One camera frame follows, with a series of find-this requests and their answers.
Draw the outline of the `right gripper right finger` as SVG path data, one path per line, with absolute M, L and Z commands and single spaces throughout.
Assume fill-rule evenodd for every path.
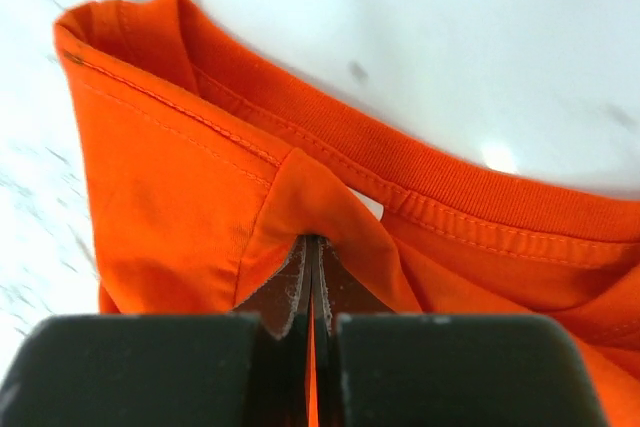
M 390 308 L 348 272 L 329 240 L 318 237 L 316 245 L 312 305 L 318 424 L 342 426 L 338 317 L 388 313 Z

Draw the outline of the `orange t-shirt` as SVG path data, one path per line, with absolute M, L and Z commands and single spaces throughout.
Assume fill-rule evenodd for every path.
M 53 27 L 107 314 L 225 312 L 303 234 L 400 312 L 548 314 L 639 422 L 639 205 L 463 162 L 325 95 L 190 0 Z

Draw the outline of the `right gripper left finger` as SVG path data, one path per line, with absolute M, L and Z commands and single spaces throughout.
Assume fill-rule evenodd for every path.
M 311 264 L 308 241 L 294 242 L 283 266 L 252 296 L 266 331 L 274 339 L 270 376 L 279 388 L 287 426 L 309 424 L 307 359 L 311 304 Z

